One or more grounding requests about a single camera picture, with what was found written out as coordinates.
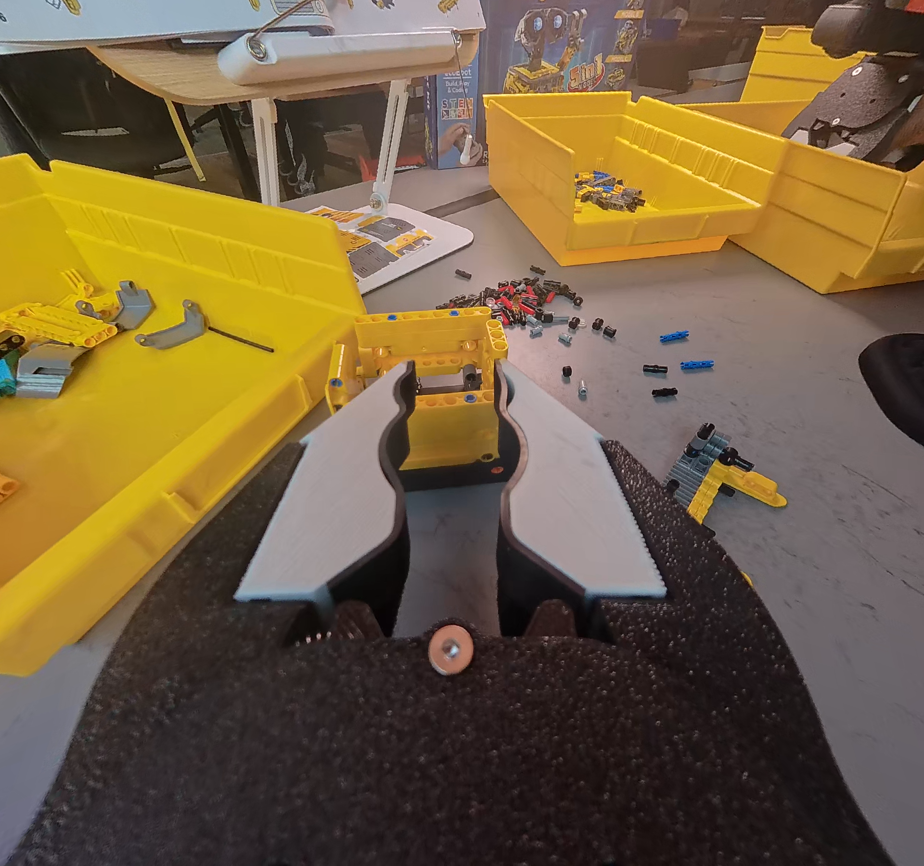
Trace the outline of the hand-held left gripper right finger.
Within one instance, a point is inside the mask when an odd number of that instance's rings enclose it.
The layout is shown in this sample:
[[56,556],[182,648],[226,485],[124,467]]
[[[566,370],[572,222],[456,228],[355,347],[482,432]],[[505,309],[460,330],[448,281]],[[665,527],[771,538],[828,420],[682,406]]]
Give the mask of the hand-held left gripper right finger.
[[504,637],[558,600],[589,632],[604,600],[664,600],[668,588],[603,437],[509,361],[497,363],[503,452],[497,603]]

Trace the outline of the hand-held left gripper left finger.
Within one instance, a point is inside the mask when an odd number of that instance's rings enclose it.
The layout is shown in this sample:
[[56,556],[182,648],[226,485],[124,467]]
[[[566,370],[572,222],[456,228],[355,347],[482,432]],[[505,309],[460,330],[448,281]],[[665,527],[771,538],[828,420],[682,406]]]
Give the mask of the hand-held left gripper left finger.
[[299,603],[325,625],[337,606],[360,602],[393,636],[410,571],[399,470],[416,391],[416,367],[401,361],[303,439],[238,602]]

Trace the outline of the yellow plastic bin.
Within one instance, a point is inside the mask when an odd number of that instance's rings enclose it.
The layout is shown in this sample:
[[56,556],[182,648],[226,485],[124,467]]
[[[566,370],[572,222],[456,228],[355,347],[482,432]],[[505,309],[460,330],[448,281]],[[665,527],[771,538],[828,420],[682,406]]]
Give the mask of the yellow plastic bin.
[[792,146],[766,211],[733,242],[819,294],[923,281],[923,166]]
[[76,642],[325,402],[332,348],[364,314],[337,226],[94,167],[2,159],[2,311],[60,303],[64,273],[133,281],[143,332],[195,302],[212,332],[171,351],[124,333],[60,398],[2,401],[2,674]]
[[[699,108],[627,93],[486,97],[492,188],[561,266],[716,252],[751,233],[790,143]],[[600,170],[638,212],[576,199]]]
[[832,59],[812,36],[811,28],[764,26],[741,102],[811,101],[869,55]]

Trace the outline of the grey grille yellow lego assembly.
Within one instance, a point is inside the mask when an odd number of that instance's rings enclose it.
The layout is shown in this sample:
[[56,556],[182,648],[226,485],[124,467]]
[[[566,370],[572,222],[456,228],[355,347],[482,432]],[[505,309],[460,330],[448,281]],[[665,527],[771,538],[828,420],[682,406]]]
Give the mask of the grey grille yellow lego assembly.
[[787,500],[778,484],[758,474],[732,442],[706,423],[687,444],[664,482],[665,490],[701,526],[720,494],[741,492],[775,509]]

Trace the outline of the blue grey lego parts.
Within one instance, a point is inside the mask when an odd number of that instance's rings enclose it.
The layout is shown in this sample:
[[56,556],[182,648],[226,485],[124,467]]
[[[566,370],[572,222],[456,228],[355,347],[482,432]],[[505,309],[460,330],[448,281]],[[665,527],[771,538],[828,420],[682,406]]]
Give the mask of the blue grey lego parts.
[[574,176],[574,214],[583,214],[591,205],[604,212],[635,214],[646,200],[641,189],[630,188],[607,171],[578,171]]

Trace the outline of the yellow black lego robot model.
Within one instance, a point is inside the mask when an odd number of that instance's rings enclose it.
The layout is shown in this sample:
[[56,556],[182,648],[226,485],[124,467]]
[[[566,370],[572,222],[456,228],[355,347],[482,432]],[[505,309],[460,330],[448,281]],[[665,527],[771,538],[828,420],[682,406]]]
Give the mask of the yellow black lego robot model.
[[416,364],[410,455],[401,466],[409,492],[507,482],[513,463],[501,440],[496,364],[509,345],[485,306],[364,315],[334,345],[326,399],[338,413],[402,361]]

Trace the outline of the pile of small lego pins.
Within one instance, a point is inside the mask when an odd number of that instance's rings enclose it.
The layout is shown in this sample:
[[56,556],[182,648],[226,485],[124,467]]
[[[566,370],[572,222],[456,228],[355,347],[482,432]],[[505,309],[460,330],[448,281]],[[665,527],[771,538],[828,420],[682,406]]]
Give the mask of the pile of small lego pins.
[[618,334],[616,326],[607,318],[588,321],[584,317],[584,296],[569,283],[549,279],[549,273],[539,266],[531,266],[526,277],[507,279],[478,292],[455,295],[437,304],[436,310],[459,315],[462,310],[481,307],[486,307],[503,328],[526,329],[531,340],[539,340],[557,329],[557,340],[566,348],[584,329],[607,341],[614,341]]

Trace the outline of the robot kit box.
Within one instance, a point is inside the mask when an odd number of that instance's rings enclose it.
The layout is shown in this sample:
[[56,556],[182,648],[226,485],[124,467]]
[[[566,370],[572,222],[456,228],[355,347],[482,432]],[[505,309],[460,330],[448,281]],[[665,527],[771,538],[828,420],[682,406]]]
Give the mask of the robot kit box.
[[473,61],[428,79],[424,136],[437,170],[489,162],[484,98],[629,87],[649,0],[481,0]]

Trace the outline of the sticker sheet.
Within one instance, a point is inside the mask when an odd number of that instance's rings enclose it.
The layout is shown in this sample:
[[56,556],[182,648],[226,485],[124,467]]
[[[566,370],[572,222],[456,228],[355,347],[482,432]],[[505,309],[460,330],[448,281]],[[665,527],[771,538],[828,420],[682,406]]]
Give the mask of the sticker sheet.
[[310,212],[337,223],[357,281],[371,279],[403,257],[433,243],[433,235],[401,218],[365,212],[341,212],[321,207]]

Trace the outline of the black office chair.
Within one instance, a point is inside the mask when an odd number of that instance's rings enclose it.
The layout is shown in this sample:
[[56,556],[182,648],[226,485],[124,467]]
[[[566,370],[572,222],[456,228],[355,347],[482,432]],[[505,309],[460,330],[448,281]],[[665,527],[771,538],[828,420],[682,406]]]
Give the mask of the black office chair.
[[63,161],[155,177],[188,161],[178,121],[87,51],[2,56],[2,150],[45,170]]

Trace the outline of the white book stand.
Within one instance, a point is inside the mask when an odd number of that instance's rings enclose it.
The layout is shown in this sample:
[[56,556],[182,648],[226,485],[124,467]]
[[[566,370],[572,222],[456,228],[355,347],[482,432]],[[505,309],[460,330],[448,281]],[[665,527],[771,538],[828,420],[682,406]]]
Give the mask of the white book stand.
[[176,51],[167,44],[94,45],[104,64],[165,99],[185,105],[250,102],[261,201],[280,205],[276,132],[277,101],[390,83],[376,181],[370,203],[356,212],[401,218],[435,241],[375,276],[357,281],[361,295],[386,287],[474,242],[471,231],[390,201],[401,132],[414,78],[447,74],[470,64],[486,28],[479,0],[401,0],[397,32],[359,17],[359,0],[296,0],[283,15],[219,49],[214,44]]

